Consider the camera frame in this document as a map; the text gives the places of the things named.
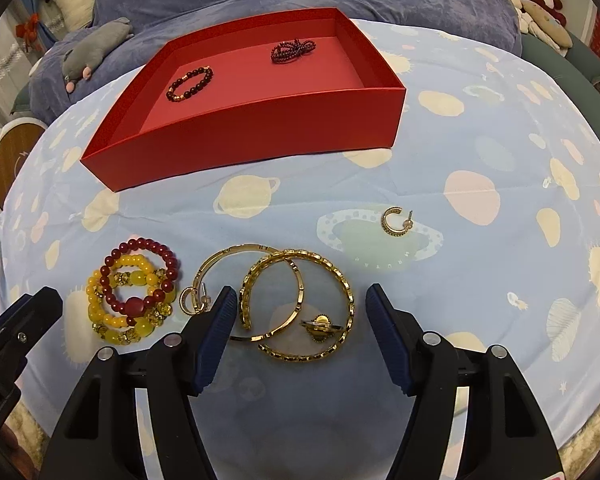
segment screw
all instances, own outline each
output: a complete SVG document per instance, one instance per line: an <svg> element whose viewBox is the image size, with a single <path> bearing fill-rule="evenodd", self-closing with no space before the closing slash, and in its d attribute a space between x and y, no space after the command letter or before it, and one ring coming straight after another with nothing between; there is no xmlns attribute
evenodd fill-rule
<svg viewBox="0 0 600 480"><path fill-rule="evenodd" d="M106 361L108 359L111 359L112 357L113 348L111 348L110 346L105 346L104 348L101 348L98 352L98 359L100 359L101 361Z"/></svg>
<svg viewBox="0 0 600 480"><path fill-rule="evenodd" d="M498 359L504 359L507 356L507 349L504 346L494 345L491 347L491 353Z"/></svg>
<svg viewBox="0 0 600 480"><path fill-rule="evenodd" d="M174 346L178 346L180 343L182 343L182 336L180 336L180 334L169 334L163 339L163 341L165 345L173 348Z"/></svg>
<svg viewBox="0 0 600 480"><path fill-rule="evenodd" d="M442 339L435 332L427 332L424 336L422 336L422 340L428 344L429 346L439 345Z"/></svg>

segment light blue bedsheet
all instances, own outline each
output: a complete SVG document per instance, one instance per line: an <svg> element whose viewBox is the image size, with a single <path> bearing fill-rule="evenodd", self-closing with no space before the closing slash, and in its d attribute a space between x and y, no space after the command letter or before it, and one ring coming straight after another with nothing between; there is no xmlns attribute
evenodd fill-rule
<svg viewBox="0 0 600 480"><path fill-rule="evenodd" d="M506 346L558 445L587 420L600 402L595 134L549 76L512 54L426 28L358 24L408 89L392 150L293 156L113 194L78 158L137 71L78 102L44 133L0 216L0 308L43 285L64 299L62 320L22 375L24 401L46 431L102 345L86 315L84 282L133 235L174 248L180 286L210 254L256 242L317 251L353 287L352 332L324 361L286 364L255 346L228 344L216 379L192 400L221 480L384 478L412 401L391 383L366 319L364 293L375 282L425 330L457 346ZM167 158L177 149L160 148ZM389 206L413 210L407 236L382 231L379 215ZM257 257L223 260L206 280L210 294L224 284L239 288ZM325 312L344 322L337 287L299 265L307 289L299 319ZM263 273L251 307L256 330L286 316L294 283L284 265ZM124 350L146 348L186 320L177 310ZM298 326L271 344L318 348ZM159 478L140 400L143 450L151 478ZM461 394L459 413L462 402ZM458 455L461 427L450 456ZM454 468L449 459L444 478Z"/></svg>

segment gold bangle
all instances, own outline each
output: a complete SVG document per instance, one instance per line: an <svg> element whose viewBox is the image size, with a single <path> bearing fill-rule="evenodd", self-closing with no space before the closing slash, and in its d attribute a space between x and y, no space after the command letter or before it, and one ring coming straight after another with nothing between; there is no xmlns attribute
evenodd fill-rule
<svg viewBox="0 0 600 480"><path fill-rule="evenodd" d="M402 222L402 229L394 229L391 227L386 218L391 214L399 215L402 212L401 207L390 207L384 213L382 213L382 218L380 219L380 225L384 232L391 236L403 236L407 234L409 229L413 227L413 220L411 220L411 216L413 215L413 211L409 211L409 218L407 218L404 222Z"/></svg>
<svg viewBox="0 0 600 480"><path fill-rule="evenodd" d="M222 251L218 251L216 254L212 254L209 256L200 266L198 272L196 273L195 278L193 278L193 283L191 286L185 288L180 294L180 309L187 314L188 316L195 316L196 314L200 314L208 309L209 304L211 303L211 298L206 295L206 287L202 282L202 279L205 277L206 273L208 273L209 269L213 267L216 263L222 260L224 257L229 256L230 254L243 253L248 251L258 251L264 253L277 253L278 250L273 247L268 247L259 244L241 244L232 247L228 247ZM300 273L300 269L296 266L292 261L287 262L294 274L296 275L296 281L298 282L298 299L296 301L296 307L290 316L283 322L281 325L276 327L273 330L270 330L267 333L254 335L254 336L237 336L232 335L230 339L234 341L260 341L262 339L266 339L267 337L271 337L277 332L284 330L287 326L289 326L293 320L296 318L298 313L300 312L300 308L302 307L302 301L304 300L304 281L302 280L302 274ZM191 295L191 304L193 306L193 311L190 311L186 306L186 299L188 295ZM238 295L238 310L240 311L240 322L242 326L249 330L251 328L251 317L250 317L250 300L251 291L245 297L243 294L243 290L240 290L240 294Z"/></svg>
<svg viewBox="0 0 600 480"><path fill-rule="evenodd" d="M311 354L311 355L285 354L283 352L274 350L273 348L269 347L268 345L266 345L264 343L260 343L258 345L258 348L260 350L262 350L263 352L266 352L271 357L275 357L276 359L281 359L283 361L289 361L289 362L315 361L315 360L327 357L327 355L335 352L340 347L340 345L342 345L342 343L344 343L344 340L347 338L347 334L349 333L349 330L351 330L351 326L353 325L353 316L355 314L353 293L351 291L351 287L349 286L349 283L343 276L342 272L336 266L334 266L326 258L323 258L322 256L320 256L320 254L311 253L309 251L302 250L302 249L286 249L284 251L270 253L270 254L267 254L266 256L264 256L263 258L261 258L256 264L254 264L253 267L251 267L251 269L249 269L249 272L244 277L244 281L242 282L242 288L240 290L240 293L243 296L248 297L248 295L250 295L250 293L251 293L253 284L258 279L260 273L267 267L272 266L273 264L276 264L278 262L282 262L282 261L290 262L291 260L295 260L295 259L307 260L309 262L319 264L320 266L323 266L325 269L327 269L329 272L331 272L336 277L336 279L340 282L340 285L342 286L345 296L347 297L347 309L348 309L347 322L345 323L345 325L342 329L342 333L340 334L340 337L337 339L337 341L334 344L332 344L330 347L328 347L326 350L323 350L322 352L319 352L317 354Z"/></svg>

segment white wall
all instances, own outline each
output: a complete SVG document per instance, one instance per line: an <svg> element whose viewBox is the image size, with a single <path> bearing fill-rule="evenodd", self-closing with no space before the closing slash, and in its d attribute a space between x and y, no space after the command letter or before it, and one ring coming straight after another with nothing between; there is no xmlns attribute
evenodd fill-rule
<svg viewBox="0 0 600 480"><path fill-rule="evenodd" d="M567 18L567 30L589 44L596 19L596 6L591 0L561 0L560 11Z"/></svg>

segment bed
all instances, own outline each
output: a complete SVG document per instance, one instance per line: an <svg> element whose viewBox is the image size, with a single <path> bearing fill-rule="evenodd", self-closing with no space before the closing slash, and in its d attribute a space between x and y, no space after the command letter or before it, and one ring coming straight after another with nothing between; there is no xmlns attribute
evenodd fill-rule
<svg viewBox="0 0 600 480"><path fill-rule="evenodd" d="M86 317L84 281L133 235L177 248L180 286L210 254L257 242L321 253L358 298L350 338L323 362L293 366L253 346L228 345L214 382L192 402L221 479L384 478L411 400L392 385L361 308L374 282L425 330L457 346L506 346L558 446L594 412L600 142L549 76L509 52L441 30L356 23L408 89L392 150L294 156L114 194L78 159L136 71L71 106L43 134L0 216L0 306L43 285L64 299L62 321L22 375L23 399L45 431L103 345ZM380 229L379 214L394 205L413 210L413 236L393 239ZM238 287L256 258L226 260L208 277L210 293L225 283ZM308 291L302 318L325 312L343 321L330 282L311 267L301 270ZM262 280L253 315L268 328L293 302L294 281L277 267ZM129 349L186 320L175 312ZM278 337L276 345L296 351L311 344L298 326ZM145 402L139 396L153 479L159 473ZM462 393L457 412L445 480L455 475L461 447Z"/></svg>
<svg viewBox="0 0 600 480"><path fill-rule="evenodd" d="M350 18L444 30L519 55L518 17L509 0L96 0L93 27L57 43L30 80L31 110L51 124L67 108L151 59L165 42L193 30L245 16L304 7L337 7ZM94 27L125 16L136 36L123 43L67 94L61 76L64 53Z"/></svg>

